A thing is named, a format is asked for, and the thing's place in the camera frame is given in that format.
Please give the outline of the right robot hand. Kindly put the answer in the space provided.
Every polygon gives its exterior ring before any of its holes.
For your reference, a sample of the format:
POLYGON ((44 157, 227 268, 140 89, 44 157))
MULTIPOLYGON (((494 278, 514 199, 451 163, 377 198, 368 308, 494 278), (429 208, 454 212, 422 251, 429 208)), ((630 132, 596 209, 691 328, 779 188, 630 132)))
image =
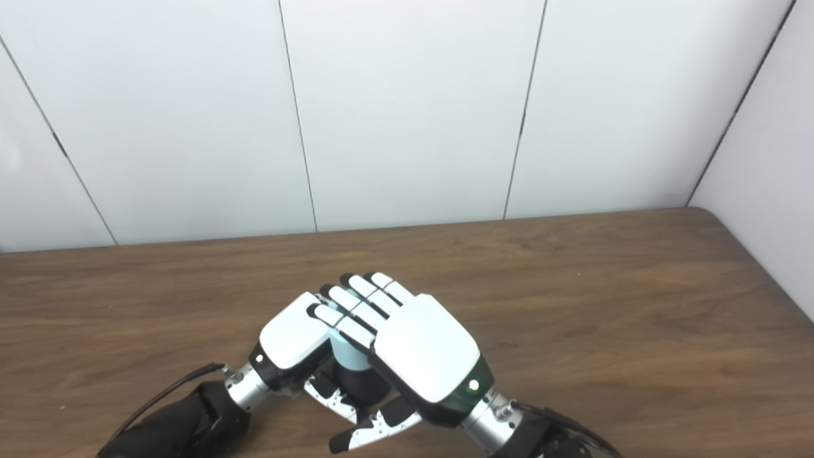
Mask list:
POLYGON ((338 455, 421 421, 464 426, 495 379, 474 337, 430 294, 412 293, 381 272, 346 273, 324 284, 307 314, 337 331, 398 395, 329 441, 338 455))

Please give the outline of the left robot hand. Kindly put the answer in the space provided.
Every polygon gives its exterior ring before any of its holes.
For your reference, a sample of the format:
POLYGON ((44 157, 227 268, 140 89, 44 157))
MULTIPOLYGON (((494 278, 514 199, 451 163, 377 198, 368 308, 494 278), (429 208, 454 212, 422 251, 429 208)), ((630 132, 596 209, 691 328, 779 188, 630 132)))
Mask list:
POLYGON ((353 424, 366 415, 338 380, 338 372, 363 373, 370 365, 336 330, 309 316, 308 308, 320 302, 320 296, 303 293, 262 328, 242 368, 247 388, 242 394, 236 382, 230 388, 236 403, 250 410, 271 394, 293 397, 305 392, 353 424))

